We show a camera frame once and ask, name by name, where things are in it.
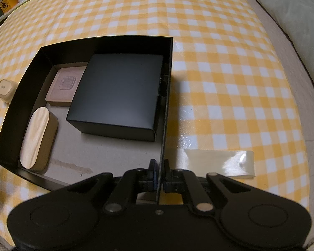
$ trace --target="small black box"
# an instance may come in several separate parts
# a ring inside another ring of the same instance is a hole
[[[95,54],[66,120],[86,134],[155,141],[163,56]]]

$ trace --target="oval wooden block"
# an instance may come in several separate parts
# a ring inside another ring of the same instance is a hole
[[[34,112],[20,152],[20,161],[24,168],[41,171],[46,167],[57,127],[57,117],[46,107],[40,107]]]

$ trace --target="open black box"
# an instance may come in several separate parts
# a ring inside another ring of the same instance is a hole
[[[160,107],[158,131],[161,138],[155,141],[160,145],[160,158],[157,161],[161,161],[164,157],[166,136],[172,45],[173,38],[170,37],[106,36],[61,42],[40,48],[24,73],[7,110],[0,133],[0,165],[14,174],[48,190],[56,190],[67,185],[58,179],[30,172],[21,166],[19,158],[24,133],[33,112],[40,106],[45,106],[45,95],[56,72],[62,67],[86,65],[93,54],[103,53],[163,55],[161,78],[166,84],[166,97],[162,99],[163,103]],[[149,158],[145,160],[146,167],[143,168],[147,168],[149,160]]]

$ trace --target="table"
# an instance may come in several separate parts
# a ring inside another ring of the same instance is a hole
[[[41,46],[124,34],[174,38],[168,147],[252,150],[256,177],[243,182],[308,206],[298,111],[246,0],[32,0],[0,27],[0,80],[19,82]],[[0,101],[0,129],[7,108]],[[10,210],[45,192],[0,167],[0,235],[8,243]]]

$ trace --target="black round object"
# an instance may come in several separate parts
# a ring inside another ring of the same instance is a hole
[[[291,200],[267,197],[235,195],[221,211],[223,228],[235,240],[255,248],[283,250],[299,245],[311,226],[307,211]]]
[[[30,201],[14,208],[7,219],[17,246],[67,249],[84,240],[98,221],[97,211],[88,201]]]

